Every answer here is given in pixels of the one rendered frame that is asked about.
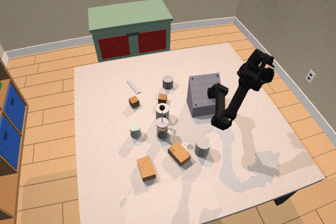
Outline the white flat bar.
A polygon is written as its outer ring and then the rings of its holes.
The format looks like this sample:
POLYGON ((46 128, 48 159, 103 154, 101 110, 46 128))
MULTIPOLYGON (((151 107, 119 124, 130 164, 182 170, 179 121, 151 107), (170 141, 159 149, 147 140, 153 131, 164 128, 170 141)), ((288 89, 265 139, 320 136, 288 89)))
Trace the white flat bar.
POLYGON ((127 80, 127 82, 130 85, 130 87, 136 92, 136 94, 141 92, 130 79, 127 80))

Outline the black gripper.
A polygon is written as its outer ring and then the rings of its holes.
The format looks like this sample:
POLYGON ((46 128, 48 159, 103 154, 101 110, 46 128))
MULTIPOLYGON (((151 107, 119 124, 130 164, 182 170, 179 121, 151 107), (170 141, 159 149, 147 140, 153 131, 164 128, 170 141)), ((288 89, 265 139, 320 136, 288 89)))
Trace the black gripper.
MULTIPOLYGON (((272 56, 270 56, 270 55, 268 55, 268 54, 266 54, 266 53, 264 53, 264 54, 266 55, 266 57, 265 57, 264 60, 262 61, 261 65, 258 66, 258 68, 259 68, 259 69, 264 68, 266 64, 269 65, 269 66, 271 66, 271 67, 273 67, 273 68, 275 68, 275 67, 272 65, 273 60, 274 60, 274 57, 272 57, 272 56)), ((254 86, 252 89, 255 90, 255 91, 259 91, 259 90, 261 89, 261 86, 262 86, 263 84, 265 84, 265 83, 267 83, 267 82, 258 79, 257 83, 255 84, 255 86, 254 86)))

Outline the tan rectangular block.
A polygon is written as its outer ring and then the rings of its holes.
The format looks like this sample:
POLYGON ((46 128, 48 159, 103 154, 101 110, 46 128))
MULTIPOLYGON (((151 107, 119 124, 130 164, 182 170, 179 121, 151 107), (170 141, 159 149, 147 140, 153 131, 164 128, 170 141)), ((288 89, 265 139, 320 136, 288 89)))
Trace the tan rectangular block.
POLYGON ((178 141, 168 148, 168 153, 180 167, 191 158, 189 152, 178 141))
POLYGON ((137 159, 137 164, 143 182, 156 178, 156 174, 149 156, 137 159))

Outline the brown cube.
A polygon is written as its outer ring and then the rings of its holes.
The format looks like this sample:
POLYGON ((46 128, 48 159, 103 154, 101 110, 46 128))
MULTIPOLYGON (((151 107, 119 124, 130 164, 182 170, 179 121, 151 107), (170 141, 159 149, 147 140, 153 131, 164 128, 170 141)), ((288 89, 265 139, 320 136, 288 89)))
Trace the brown cube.
POLYGON ((158 104, 160 103, 165 103, 166 104, 167 101, 167 94, 159 94, 159 98, 158 98, 158 104))
POLYGON ((129 105, 134 109, 140 105, 139 100, 136 96, 129 98, 129 105))

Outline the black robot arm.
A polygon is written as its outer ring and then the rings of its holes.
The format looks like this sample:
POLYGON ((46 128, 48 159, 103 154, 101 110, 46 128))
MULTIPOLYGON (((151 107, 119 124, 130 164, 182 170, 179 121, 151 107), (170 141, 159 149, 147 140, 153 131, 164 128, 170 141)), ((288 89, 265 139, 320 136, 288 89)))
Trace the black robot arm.
POLYGON ((225 109, 225 97, 228 94, 228 87, 217 83, 208 89, 208 98, 216 99, 215 115, 211 119, 211 125, 221 130, 228 129, 232 125, 232 121, 236 118, 237 112, 248 90, 255 86, 258 79, 266 81, 267 83, 272 81, 275 73, 273 68, 258 68, 258 65, 265 57, 266 55, 262 51, 255 49, 251 56, 249 56, 247 62, 241 65, 237 71, 239 86, 227 109, 225 109))

